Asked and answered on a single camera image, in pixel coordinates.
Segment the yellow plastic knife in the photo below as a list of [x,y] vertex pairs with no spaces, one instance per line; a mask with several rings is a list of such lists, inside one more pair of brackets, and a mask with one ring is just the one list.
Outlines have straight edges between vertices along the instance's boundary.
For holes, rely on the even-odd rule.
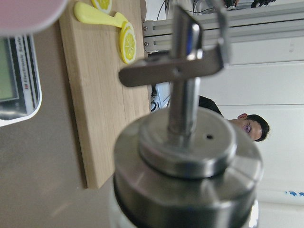
[[122,28],[123,22],[128,22],[128,19],[119,12],[116,12],[114,16],[110,16],[94,6],[80,1],[75,3],[73,13],[78,21],[85,24],[110,25]]

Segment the digital kitchen scale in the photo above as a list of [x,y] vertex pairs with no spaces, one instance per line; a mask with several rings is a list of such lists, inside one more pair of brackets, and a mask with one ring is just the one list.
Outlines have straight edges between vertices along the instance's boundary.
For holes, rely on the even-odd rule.
[[42,91],[33,36],[1,38],[1,127],[32,118],[41,103]]

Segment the lemon slice lower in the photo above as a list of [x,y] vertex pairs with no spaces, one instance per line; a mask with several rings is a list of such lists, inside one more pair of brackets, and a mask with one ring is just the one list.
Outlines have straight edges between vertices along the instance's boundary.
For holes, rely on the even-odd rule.
[[91,0],[91,3],[95,8],[106,14],[109,14],[112,10],[112,0]]

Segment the glass sauce bottle steel spout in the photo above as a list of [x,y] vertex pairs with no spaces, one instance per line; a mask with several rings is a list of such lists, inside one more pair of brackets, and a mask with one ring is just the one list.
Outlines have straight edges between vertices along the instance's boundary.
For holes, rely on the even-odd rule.
[[198,106],[203,76],[229,62],[226,9],[214,1],[220,34],[203,50],[203,28],[174,7],[171,52],[123,68],[126,87],[170,82],[171,104],[129,124],[114,147],[113,228],[256,228],[258,148],[219,114]]

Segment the aluminium frame post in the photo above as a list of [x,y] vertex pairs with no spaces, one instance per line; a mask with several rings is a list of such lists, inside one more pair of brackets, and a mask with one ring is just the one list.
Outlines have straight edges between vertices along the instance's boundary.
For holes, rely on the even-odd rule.
[[[193,16],[204,29],[203,44],[214,45],[225,28],[230,42],[293,38],[304,35],[303,2]],[[143,45],[146,52],[170,50],[173,20],[146,21]]]

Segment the bamboo cutting board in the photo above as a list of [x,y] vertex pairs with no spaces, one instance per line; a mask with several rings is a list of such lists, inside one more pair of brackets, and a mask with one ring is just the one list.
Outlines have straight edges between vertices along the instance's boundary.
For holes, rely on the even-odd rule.
[[87,186],[100,188],[114,172],[113,148],[121,130],[150,111],[146,86],[127,88],[120,29],[90,25],[74,16],[70,0],[59,19]]

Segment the lemon slice front pair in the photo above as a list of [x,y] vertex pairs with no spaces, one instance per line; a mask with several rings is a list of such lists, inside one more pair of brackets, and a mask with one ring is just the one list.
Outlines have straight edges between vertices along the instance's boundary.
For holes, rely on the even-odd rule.
[[123,62],[126,64],[133,63],[136,59],[137,45],[135,32],[130,22],[123,22],[119,37],[119,46]]

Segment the pink plastic cup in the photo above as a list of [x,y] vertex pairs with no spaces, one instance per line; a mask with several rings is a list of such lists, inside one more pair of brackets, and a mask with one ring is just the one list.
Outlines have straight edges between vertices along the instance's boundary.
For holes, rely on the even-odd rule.
[[52,25],[63,13],[67,0],[2,0],[0,36],[32,34]]

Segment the person in black shirt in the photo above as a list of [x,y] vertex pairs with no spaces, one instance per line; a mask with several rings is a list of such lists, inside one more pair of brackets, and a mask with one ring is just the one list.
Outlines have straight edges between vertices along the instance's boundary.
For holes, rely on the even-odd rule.
[[[199,107],[212,110],[223,117],[216,103],[209,98],[199,95]],[[230,119],[228,121],[243,130],[253,142],[264,141],[270,131],[268,122],[257,114],[243,113],[236,119]]]

